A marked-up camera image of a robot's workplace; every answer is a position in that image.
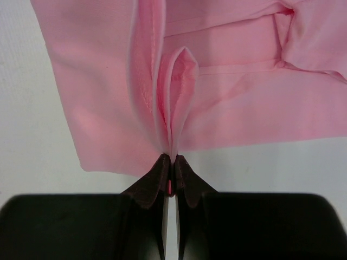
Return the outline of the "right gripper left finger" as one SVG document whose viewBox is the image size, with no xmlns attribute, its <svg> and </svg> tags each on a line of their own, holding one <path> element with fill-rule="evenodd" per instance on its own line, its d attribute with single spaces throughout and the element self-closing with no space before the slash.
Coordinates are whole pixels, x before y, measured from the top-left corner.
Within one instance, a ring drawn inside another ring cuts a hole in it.
<svg viewBox="0 0 347 260">
<path fill-rule="evenodd" d="M 120 259 L 165 259 L 170 157 L 161 154 L 152 168 L 122 195 L 131 203 L 124 219 Z"/>
</svg>

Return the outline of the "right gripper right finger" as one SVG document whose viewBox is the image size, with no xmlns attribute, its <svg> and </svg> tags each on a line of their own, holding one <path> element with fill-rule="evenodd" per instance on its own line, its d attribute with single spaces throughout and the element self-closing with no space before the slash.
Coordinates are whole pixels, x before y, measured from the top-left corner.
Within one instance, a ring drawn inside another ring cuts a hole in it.
<svg viewBox="0 0 347 260">
<path fill-rule="evenodd" d="M 216 193 L 199 177 L 186 158 L 177 155 L 173 165 L 179 259 L 209 259 L 203 195 Z"/>
</svg>

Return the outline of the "pink t shirt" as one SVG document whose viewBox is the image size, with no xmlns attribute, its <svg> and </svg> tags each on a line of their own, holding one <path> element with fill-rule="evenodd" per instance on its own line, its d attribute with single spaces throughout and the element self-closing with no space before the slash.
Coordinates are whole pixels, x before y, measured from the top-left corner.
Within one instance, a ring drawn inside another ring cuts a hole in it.
<svg viewBox="0 0 347 260">
<path fill-rule="evenodd" d="M 81 167 L 346 136 L 346 1 L 32 1 Z"/>
</svg>

